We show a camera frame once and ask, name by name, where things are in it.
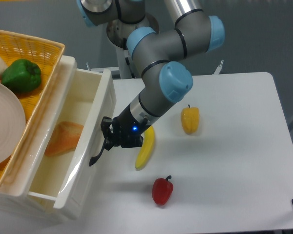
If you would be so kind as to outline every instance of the red bell pepper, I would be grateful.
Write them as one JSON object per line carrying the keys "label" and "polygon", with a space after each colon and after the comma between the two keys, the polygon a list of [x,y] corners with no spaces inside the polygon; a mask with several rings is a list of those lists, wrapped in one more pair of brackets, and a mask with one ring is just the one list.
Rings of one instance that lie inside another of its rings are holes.
{"label": "red bell pepper", "polygon": [[171,175],[166,179],[159,178],[153,184],[152,197],[158,205],[165,205],[174,189],[172,183],[168,181],[169,179],[171,179]]}

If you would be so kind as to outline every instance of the bread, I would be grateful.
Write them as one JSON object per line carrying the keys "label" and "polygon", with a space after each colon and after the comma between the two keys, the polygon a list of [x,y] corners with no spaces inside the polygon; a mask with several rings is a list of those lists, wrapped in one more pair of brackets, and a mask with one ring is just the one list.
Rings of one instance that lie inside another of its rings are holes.
{"label": "bread", "polygon": [[77,123],[63,121],[55,128],[44,152],[46,156],[55,156],[74,150],[78,144],[83,126]]}

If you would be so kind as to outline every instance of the green bell pepper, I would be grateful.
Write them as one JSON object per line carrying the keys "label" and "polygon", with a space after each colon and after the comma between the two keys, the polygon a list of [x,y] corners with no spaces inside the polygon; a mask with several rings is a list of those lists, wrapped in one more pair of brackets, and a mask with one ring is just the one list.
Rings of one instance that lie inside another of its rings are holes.
{"label": "green bell pepper", "polygon": [[41,84],[41,70],[37,64],[21,58],[3,72],[1,83],[15,93],[30,92]]}

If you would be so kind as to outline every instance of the silver metal pole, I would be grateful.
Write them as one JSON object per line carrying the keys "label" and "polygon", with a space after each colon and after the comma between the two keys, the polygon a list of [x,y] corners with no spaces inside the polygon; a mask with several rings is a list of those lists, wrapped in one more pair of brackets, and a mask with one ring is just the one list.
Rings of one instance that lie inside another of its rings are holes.
{"label": "silver metal pole", "polygon": [[176,22],[187,12],[201,9],[201,4],[198,0],[165,0],[165,4],[173,22]]}
{"label": "silver metal pole", "polygon": [[81,0],[81,2],[87,10],[94,13],[102,13],[112,4],[112,0]]}

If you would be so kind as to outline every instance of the yellow bell pepper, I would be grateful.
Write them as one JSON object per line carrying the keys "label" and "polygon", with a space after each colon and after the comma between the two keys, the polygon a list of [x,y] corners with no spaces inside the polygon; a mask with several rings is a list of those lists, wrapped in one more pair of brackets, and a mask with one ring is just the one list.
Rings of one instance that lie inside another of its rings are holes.
{"label": "yellow bell pepper", "polygon": [[200,111],[197,107],[184,108],[181,112],[181,124],[187,134],[195,133],[199,127]]}

